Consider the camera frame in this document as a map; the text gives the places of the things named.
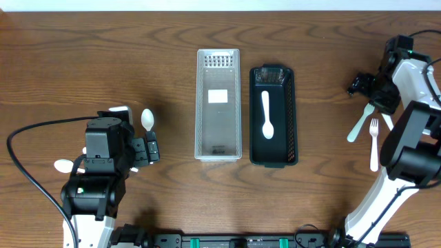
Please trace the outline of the pale green plastic fork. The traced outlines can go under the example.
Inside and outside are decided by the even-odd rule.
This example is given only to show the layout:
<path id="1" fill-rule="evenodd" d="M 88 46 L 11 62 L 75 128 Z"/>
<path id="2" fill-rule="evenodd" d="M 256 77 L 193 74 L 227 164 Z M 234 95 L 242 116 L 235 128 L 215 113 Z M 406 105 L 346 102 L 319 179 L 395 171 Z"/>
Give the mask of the pale green plastic fork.
<path id="1" fill-rule="evenodd" d="M 354 125 L 353 129 L 350 131 L 350 133 L 347 136 L 348 142 L 352 143 L 356 140 L 365 120 L 367 119 L 367 117 L 369 115 L 371 115 L 373 113 L 374 110 L 375 110 L 375 107 L 370 103 L 368 103 L 365 106 L 362 116 L 360 117 L 358 122 Z"/>

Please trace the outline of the white fork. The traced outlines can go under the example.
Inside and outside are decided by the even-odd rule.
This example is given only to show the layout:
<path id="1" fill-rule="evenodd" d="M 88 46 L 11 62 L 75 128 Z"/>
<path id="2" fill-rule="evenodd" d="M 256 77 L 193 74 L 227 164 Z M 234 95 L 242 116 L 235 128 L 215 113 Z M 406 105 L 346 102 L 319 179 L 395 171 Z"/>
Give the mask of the white fork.
<path id="1" fill-rule="evenodd" d="M 379 132 L 378 119 L 373 118 L 370 122 L 369 133 L 371 135 L 371 154 L 370 154 L 370 170 L 373 172 L 378 171 L 378 132 Z"/>
<path id="2" fill-rule="evenodd" d="M 391 131 L 394 128 L 394 124 L 393 124 L 391 116 L 388 114 L 384 114 L 384 113 L 382 113 L 381 115 L 382 115 L 385 123 L 387 124 L 387 127 Z"/>

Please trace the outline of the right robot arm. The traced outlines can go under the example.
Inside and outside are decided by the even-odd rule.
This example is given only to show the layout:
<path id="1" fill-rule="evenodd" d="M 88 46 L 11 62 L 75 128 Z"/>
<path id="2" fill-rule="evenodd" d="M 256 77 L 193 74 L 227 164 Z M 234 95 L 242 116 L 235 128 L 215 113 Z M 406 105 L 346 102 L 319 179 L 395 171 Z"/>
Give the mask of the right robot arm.
<path id="1" fill-rule="evenodd" d="M 430 56 L 414 51 L 414 36 L 386 43 L 375 75 L 359 73 L 348 94 L 361 93 L 379 112 L 404 112 L 381 149 L 371 152 L 379 175 L 359 206 L 335 229 L 327 247 L 381 247 L 380 232 L 400 206 L 422 189 L 440 185 L 440 90 Z"/>

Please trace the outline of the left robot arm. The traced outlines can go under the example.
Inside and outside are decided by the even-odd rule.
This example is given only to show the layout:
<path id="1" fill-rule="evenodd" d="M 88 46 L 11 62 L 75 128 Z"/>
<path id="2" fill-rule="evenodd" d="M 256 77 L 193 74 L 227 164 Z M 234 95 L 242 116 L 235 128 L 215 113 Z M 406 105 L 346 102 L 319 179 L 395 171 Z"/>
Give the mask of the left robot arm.
<path id="1" fill-rule="evenodd" d="M 150 111 L 142 113 L 141 123 L 146 133 L 137 138 L 124 112 L 99 112 L 88 122 L 86 153 L 74 161 L 61 190 L 68 216 L 63 222 L 65 247 L 147 246 L 144 234 L 114 227 L 130 172 L 160 159 Z"/>

